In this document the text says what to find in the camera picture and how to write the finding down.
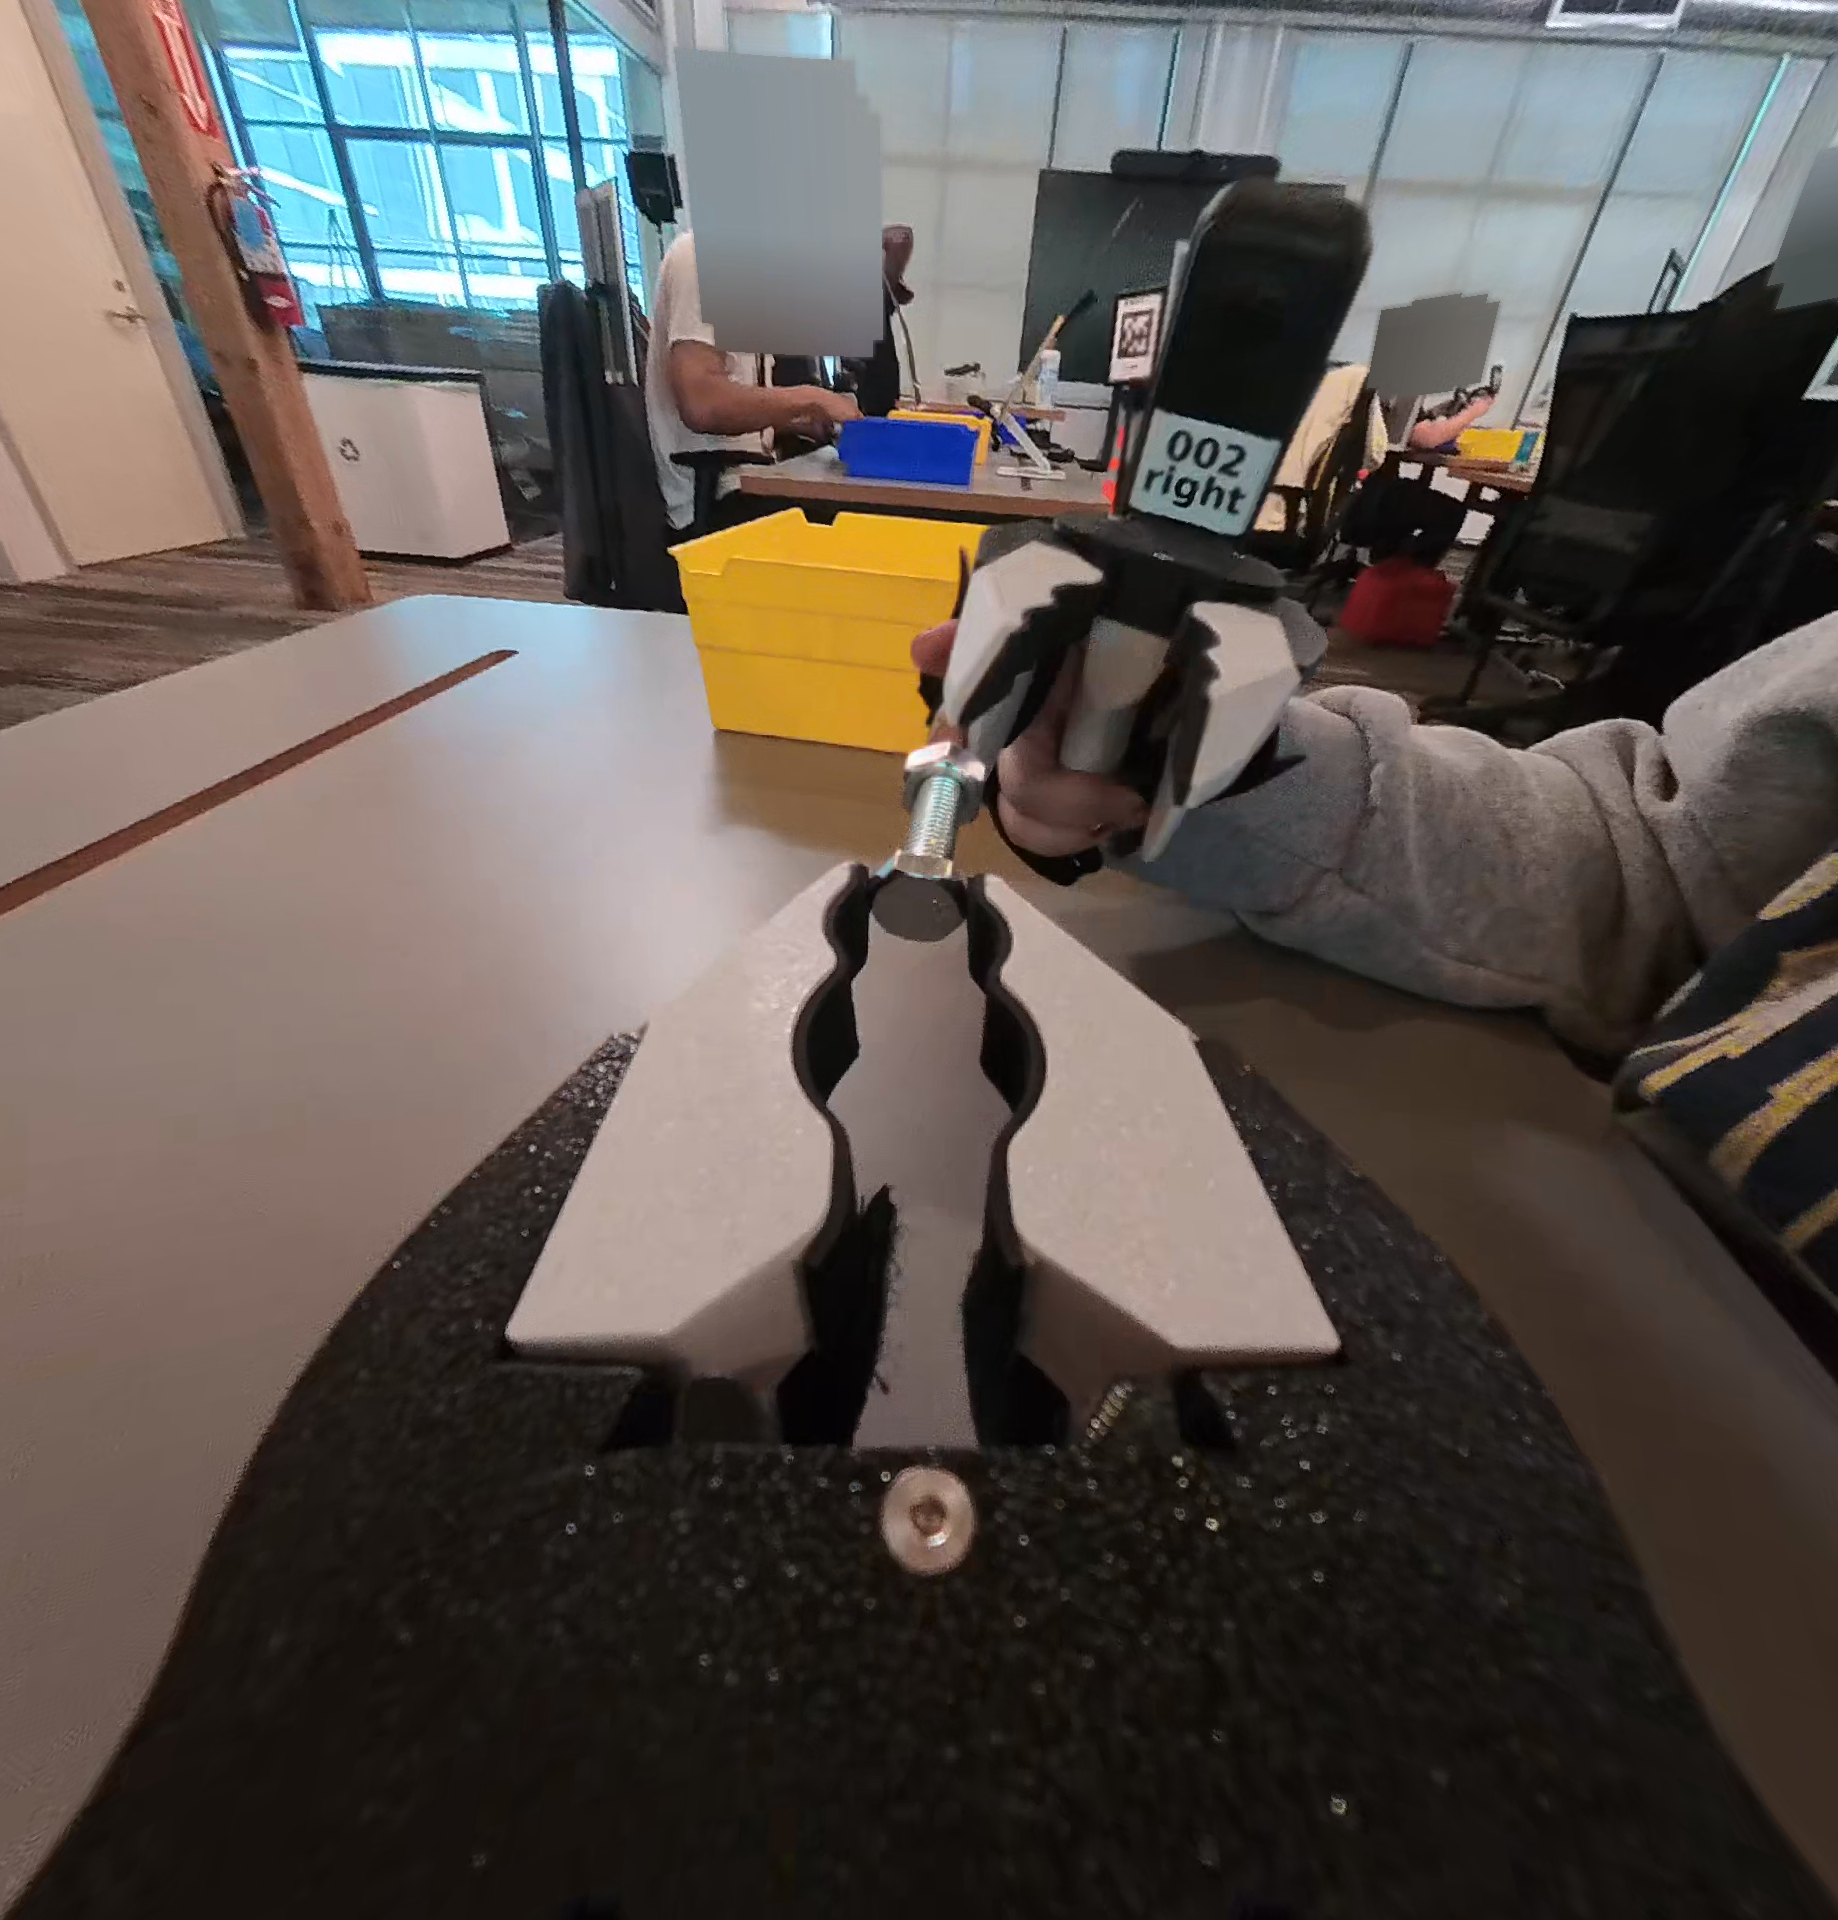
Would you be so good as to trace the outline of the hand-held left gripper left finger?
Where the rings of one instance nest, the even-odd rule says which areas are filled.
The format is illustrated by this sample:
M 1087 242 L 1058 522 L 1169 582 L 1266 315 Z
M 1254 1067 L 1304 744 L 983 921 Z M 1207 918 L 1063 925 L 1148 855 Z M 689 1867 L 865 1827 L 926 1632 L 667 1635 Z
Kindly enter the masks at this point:
M 738 1386 L 850 1443 L 874 1384 L 874 1196 L 832 1095 L 874 880 L 836 865 L 647 1023 L 505 1324 L 529 1361 Z

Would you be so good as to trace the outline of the zinc hex nut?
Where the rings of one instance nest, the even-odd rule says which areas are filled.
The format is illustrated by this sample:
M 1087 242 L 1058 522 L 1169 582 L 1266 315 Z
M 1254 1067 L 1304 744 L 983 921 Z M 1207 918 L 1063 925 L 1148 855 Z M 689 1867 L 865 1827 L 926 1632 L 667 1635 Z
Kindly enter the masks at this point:
M 967 744 L 932 741 L 905 762 L 907 819 L 952 819 L 960 830 L 980 817 L 993 767 Z

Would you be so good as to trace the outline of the steel hex bolt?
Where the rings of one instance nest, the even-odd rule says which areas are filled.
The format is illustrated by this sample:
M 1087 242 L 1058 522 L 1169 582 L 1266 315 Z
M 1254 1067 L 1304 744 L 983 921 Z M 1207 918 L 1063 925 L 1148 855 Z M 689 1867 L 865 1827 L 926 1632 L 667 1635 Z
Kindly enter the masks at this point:
M 937 942 L 965 923 L 958 839 L 977 805 L 972 790 L 945 773 L 916 789 L 903 842 L 874 877 L 871 912 L 888 934 Z

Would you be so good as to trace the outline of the person's grey sleeved right forearm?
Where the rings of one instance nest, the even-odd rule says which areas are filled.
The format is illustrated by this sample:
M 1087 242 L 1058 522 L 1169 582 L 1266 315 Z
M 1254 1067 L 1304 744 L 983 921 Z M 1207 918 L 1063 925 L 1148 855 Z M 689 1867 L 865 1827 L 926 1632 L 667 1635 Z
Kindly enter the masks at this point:
M 1838 842 L 1838 610 L 1651 727 L 1528 747 L 1417 724 L 1384 690 L 1295 699 L 1298 764 L 1123 868 L 1261 939 L 1438 1003 L 1535 1012 L 1626 1052 Z

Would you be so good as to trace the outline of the person's right hand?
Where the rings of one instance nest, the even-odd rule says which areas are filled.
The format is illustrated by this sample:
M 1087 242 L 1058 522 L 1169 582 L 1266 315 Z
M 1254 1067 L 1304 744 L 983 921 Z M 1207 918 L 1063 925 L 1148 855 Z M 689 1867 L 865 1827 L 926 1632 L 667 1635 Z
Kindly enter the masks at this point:
M 1110 850 L 1137 846 L 1146 830 L 1146 804 L 1134 789 L 1060 758 L 1078 690 L 1081 657 L 1070 656 L 1030 724 L 1000 753 L 986 793 L 1013 857 L 1060 887 L 1101 873 Z

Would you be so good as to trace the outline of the wooden office desk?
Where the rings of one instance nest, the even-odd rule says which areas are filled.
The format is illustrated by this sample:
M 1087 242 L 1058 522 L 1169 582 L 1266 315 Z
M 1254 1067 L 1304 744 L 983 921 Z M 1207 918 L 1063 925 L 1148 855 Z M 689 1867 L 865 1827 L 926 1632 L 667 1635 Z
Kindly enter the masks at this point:
M 836 447 L 818 447 L 788 461 L 740 464 L 735 471 L 742 495 L 786 504 L 807 518 L 874 512 L 991 524 L 1110 512 L 1105 475 L 1081 468 L 1040 474 L 1021 464 L 983 463 L 976 464 L 967 487 L 955 489 L 857 475 L 840 461 Z

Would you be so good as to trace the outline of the red bag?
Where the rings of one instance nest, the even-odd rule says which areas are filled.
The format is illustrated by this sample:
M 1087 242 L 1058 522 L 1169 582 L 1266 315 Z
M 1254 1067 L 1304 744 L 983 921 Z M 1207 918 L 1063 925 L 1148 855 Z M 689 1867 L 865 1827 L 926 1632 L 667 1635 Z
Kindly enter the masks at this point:
M 1375 650 L 1432 650 L 1453 615 L 1459 585 L 1406 558 L 1364 564 L 1339 608 L 1337 633 Z

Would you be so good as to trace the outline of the large dark screen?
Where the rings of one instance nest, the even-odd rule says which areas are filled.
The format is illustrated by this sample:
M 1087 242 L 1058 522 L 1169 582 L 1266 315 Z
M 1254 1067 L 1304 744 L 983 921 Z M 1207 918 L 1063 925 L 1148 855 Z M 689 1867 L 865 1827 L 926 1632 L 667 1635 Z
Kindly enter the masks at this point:
M 1063 381 L 1121 383 L 1117 309 L 1167 296 L 1152 394 L 1175 414 L 1284 430 L 1315 394 L 1372 264 L 1372 223 L 1272 157 L 1142 157 L 1041 172 L 1023 345 L 1063 322 Z

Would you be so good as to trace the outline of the yellow plastic bin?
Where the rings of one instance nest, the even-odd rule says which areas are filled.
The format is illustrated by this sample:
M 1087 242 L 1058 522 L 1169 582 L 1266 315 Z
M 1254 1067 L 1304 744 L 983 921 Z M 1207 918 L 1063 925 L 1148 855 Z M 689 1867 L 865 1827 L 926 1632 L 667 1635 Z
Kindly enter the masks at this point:
M 840 512 L 814 522 L 780 509 L 696 539 L 671 558 L 689 608 L 762 606 L 905 625 L 948 619 L 987 522 Z
M 694 610 L 693 637 L 705 653 L 903 674 L 914 670 L 911 650 L 916 639 L 948 622 L 948 613 L 881 618 L 824 608 L 731 605 Z
M 717 732 L 905 756 L 927 744 L 927 703 L 911 666 L 698 650 Z

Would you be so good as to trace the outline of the blue plastic bin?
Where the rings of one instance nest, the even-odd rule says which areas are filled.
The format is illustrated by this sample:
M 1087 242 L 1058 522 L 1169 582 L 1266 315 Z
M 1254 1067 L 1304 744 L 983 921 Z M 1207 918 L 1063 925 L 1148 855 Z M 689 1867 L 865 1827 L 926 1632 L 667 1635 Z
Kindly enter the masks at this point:
M 960 418 L 859 418 L 839 435 L 836 457 L 848 478 L 901 487 L 965 490 L 986 453 L 983 422 Z

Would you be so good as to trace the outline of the black mesh office chair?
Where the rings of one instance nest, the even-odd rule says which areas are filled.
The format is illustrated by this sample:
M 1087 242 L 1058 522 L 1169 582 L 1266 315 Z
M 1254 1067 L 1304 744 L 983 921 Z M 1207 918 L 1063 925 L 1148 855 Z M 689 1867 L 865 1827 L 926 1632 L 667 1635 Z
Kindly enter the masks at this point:
M 1462 590 L 1470 680 L 1432 719 L 1512 746 L 1659 723 L 1776 634 L 1838 498 L 1838 299 L 1781 298 L 1758 270 L 1568 324 L 1532 487 Z

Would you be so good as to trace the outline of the white recycling cabinet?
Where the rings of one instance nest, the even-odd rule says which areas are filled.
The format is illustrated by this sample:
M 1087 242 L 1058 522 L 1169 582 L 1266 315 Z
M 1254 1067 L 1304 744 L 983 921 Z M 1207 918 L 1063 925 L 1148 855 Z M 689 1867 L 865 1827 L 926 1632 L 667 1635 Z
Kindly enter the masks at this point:
M 302 385 L 364 560 L 474 564 L 513 546 L 481 373 L 307 359 Z

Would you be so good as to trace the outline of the red fire extinguisher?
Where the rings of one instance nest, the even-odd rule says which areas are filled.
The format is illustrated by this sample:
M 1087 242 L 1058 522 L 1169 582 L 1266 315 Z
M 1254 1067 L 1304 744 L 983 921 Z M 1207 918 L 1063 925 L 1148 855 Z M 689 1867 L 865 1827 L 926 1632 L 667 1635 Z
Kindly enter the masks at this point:
M 248 318 L 265 329 L 299 332 L 307 313 L 287 268 L 262 188 L 244 170 L 216 162 L 206 192 L 211 223 Z

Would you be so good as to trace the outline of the white door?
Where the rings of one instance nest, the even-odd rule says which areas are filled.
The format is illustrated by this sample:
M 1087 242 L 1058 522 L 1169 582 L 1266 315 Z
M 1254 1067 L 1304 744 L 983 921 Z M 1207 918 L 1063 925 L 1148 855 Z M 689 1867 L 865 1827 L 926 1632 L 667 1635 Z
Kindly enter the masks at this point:
M 242 532 L 60 11 L 0 2 L 0 585 Z

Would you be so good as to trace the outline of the wooden post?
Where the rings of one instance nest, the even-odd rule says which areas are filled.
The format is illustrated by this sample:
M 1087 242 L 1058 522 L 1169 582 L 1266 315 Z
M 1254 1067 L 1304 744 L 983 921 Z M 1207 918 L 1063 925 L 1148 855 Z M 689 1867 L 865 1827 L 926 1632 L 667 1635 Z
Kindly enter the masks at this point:
M 327 613 L 368 606 L 373 585 L 291 336 L 229 237 L 253 185 L 232 153 L 186 9 L 87 2 L 84 13 L 297 599 Z

